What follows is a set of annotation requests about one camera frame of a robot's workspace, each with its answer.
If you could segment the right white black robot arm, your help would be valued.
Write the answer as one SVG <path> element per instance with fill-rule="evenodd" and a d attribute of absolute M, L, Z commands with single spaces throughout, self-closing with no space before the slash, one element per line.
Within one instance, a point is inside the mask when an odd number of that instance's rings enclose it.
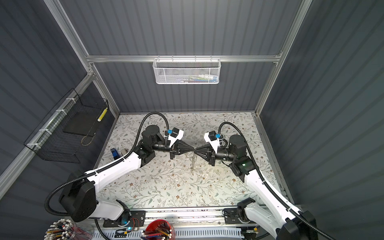
<path fill-rule="evenodd" d="M 254 222 L 276 240 L 317 240 L 318 233 L 313 229 L 316 220 L 309 212 L 301 212 L 274 188 L 260 171 L 256 162 L 247 153 L 249 146 L 241 135 L 230 137 L 228 147 L 225 139 L 216 132 L 205 133 L 205 146 L 195 149 L 195 153 L 215 164 L 216 160 L 229 161 L 234 175 L 240 178 L 267 206 L 260 207 L 248 198 L 238 203 L 238 216 L 243 222 Z"/>

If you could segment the grey strap metal keyring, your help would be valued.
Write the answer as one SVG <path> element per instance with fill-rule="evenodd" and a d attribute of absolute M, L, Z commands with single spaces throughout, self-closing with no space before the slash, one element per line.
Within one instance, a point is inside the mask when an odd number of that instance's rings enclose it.
<path fill-rule="evenodd" d="M 190 164 L 190 171 L 191 171 L 192 176 L 194 176 L 196 161 L 197 161 L 197 155 L 195 154 L 194 151 L 192 151 L 191 152 L 191 164 Z"/>

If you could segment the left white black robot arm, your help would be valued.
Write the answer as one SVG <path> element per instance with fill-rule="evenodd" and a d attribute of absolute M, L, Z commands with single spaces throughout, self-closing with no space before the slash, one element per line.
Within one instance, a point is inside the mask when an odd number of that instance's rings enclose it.
<path fill-rule="evenodd" d="M 130 209 L 120 200 L 100 200 L 96 194 L 105 186 L 125 174 L 148 164 L 156 152 L 170 154 L 170 158 L 194 151 L 194 147 L 182 141 L 184 132 L 177 128 L 161 134 L 160 128 L 150 125 L 142 132 L 142 140 L 131 154 L 101 168 L 87 172 L 88 177 L 64 187 L 60 204 L 78 223 L 85 219 L 109 219 L 125 227 L 133 220 Z"/>

